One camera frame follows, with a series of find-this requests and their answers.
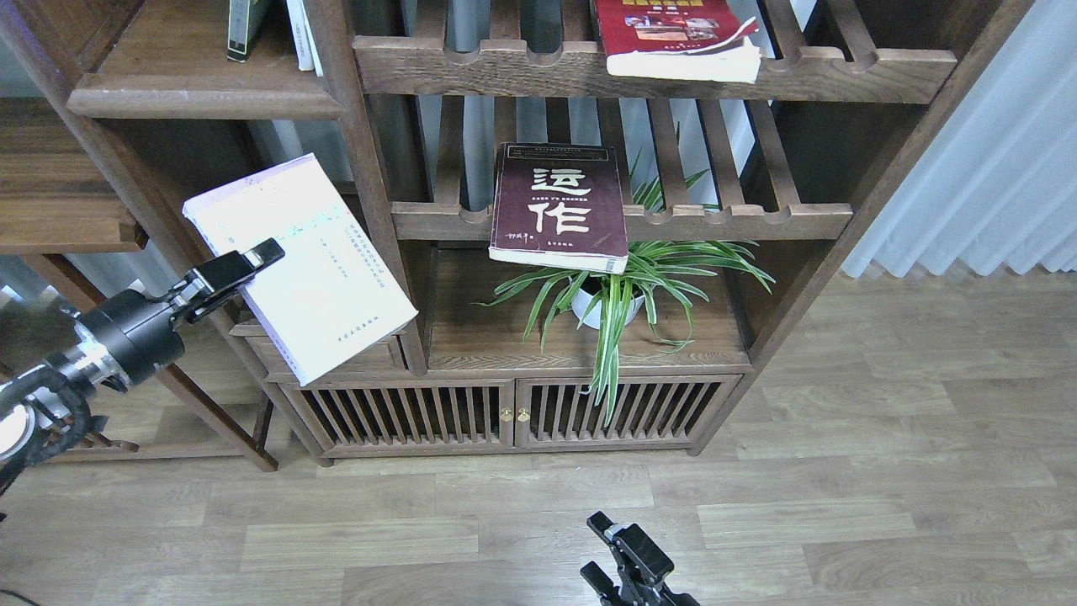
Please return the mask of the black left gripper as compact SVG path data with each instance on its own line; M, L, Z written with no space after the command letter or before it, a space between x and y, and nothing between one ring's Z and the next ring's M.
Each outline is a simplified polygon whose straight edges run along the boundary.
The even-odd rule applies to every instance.
M145 382L184 354L179 322L194 323L235 295L247 281L284 258L274 238L195 266L158 298L123 290L76 315L78 343L69 352L69 380L78 392L108 384L115 391Z

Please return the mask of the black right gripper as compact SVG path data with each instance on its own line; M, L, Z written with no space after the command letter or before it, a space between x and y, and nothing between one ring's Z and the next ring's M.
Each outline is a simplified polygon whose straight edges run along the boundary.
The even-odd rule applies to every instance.
M617 563L623 587L617 587L598 564L585 564L581 576L602 605L697 605L689 593L673 593L665 578L674 569L673 561L637 524L613 522L597 511L587 526L609 548Z

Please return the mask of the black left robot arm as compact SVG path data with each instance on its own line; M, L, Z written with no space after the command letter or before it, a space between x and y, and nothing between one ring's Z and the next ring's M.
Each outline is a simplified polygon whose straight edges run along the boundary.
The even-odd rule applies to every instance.
M283 257L282 246L266 239L246 252L195 266L155 298L123 290L76 314L76 346L50 354L3 385L3 488L12 487L24 469L103 429L104 417L93 414L89 406L98 387L124 392L154 376L258 468L276 470L277 460L265 449L272 407L266 404L255 433L247 433L178 368L184 354L178 326L207 318Z

